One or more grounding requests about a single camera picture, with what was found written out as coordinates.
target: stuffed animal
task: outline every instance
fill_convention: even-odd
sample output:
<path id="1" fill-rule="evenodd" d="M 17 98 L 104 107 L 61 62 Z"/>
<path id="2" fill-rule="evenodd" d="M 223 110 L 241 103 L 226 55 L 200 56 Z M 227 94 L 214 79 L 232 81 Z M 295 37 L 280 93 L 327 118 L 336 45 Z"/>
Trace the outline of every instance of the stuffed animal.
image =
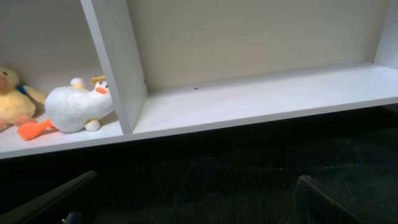
<path id="1" fill-rule="evenodd" d="M 23 140 L 36 138 L 47 128 L 57 128 L 72 133 L 85 128 L 97 131 L 99 119 L 112 112 L 112 98 L 105 76 L 92 78 L 93 91 L 84 89 L 84 81 L 74 78 L 71 86 L 54 89 L 45 101 L 45 112 L 49 119 L 42 123 L 26 123 L 18 128 Z"/>
<path id="2" fill-rule="evenodd" d="M 36 122 L 33 115 L 36 106 L 27 96 L 44 103 L 46 95 L 19 84 L 18 74 L 6 67 L 0 67 L 0 131 L 7 124 L 20 126 L 27 122 Z"/>

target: plush toy's foot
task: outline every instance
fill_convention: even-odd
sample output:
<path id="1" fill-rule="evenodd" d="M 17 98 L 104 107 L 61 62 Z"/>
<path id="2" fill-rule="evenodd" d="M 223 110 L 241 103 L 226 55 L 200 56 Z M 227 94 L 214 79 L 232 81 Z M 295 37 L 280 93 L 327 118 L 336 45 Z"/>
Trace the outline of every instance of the plush toy's foot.
<path id="1" fill-rule="evenodd" d="M 0 119 L 0 131 L 7 126 L 7 121 L 6 120 L 1 120 Z"/>
<path id="2" fill-rule="evenodd" d="M 41 123 L 29 122 L 18 128 L 18 134 L 23 140 L 28 141 L 39 136 L 47 128 L 53 128 L 49 119 Z"/>
<path id="3" fill-rule="evenodd" d="M 91 120 L 86 123 L 85 128 L 87 131 L 97 131 L 100 128 L 100 122 L 97 120 Z"/>
<path id="4" fill-rule="evenodd" d="M 37 121 L 31 117 L 28 117 L 27 115 L 23 115 L 14 121 L 14 125 L 17 127 L 26 123 L 37 123 Z"/>

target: toy duck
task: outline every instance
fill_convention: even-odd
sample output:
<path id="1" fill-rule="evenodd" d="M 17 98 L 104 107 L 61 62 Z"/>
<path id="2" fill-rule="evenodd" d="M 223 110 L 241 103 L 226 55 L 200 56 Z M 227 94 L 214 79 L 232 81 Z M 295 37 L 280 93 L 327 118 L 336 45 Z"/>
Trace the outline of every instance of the toy duck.
<path id="1" fill-rule="evenodd" d="M 20 126 L 36 122 L 32 118 L 36 106 L 27 96 L 44 103 L 46 95 L 27 86 L 19 84 L 18 74 L 6 67 L 0 67 L 0 131 L 7 124 Z"/>
<path id="2" fill-rule="evenodd" d="M 85 128 L 97 131 L 99 119 L 112 112 L 112 98 L 105 76 L 92 78 L 94 90 L 85 89 L 81 78 L 74 78 L 71 86 L 62 86 L 51 91 L 45 101 L 49 119 L 42 123 L 26 123 L 18 128 L 23 140 L 36 138 L 47 128 L 57 128 L 72 133 Z"/>

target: white shelf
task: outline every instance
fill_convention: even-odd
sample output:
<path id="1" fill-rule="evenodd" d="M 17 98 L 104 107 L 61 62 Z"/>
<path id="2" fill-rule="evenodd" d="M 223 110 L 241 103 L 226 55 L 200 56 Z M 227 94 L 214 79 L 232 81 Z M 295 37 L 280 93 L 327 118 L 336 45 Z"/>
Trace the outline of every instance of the white shelf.
<path id="1" fill-rule="evenodd" d="M 392 103 L 398 70 L 371 63 L 317 67 L 153 93 L 133 134 L 153 138 Z"/>
<path id="2" fill-rule="evenodd" d="M 45 119 L 45 115 L 37 118 L 38 121 Z M 101 124 L 103 125 L 101 129 L 95 132 L 80 131 L 64 134 L 60 131 L 48 130 L 46 134 L 30 141 L 24 141 L 19 137 L 17 127 L 10 127 L 0 133 L 0 159 L 108 144 L 118 141 L 116 137 L 123 136 L 115 113 L 101 120 Z"/>

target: white plush duck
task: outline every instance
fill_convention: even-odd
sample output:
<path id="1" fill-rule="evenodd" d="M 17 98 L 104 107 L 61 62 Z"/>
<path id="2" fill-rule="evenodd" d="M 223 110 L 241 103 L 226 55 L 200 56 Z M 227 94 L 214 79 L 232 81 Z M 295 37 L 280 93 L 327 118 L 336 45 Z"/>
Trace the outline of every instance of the white plush duck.
<path id="1" fill-rule="evenodd" d="M 49 119 L 42 123 L 26 123 L 19 127 L 18 133 L 24 140 L 36 138 L 47 128 L 55 127 L 65 133 L 86 128 L 97 131 L 99 119 L 112 112 L 112 98 L 105 76 L 92 78 L 93 91 L 84 89 L 84 81 L 74 78 L 71 86 L 54 89 L 45 101 L 45 112 Z"/>

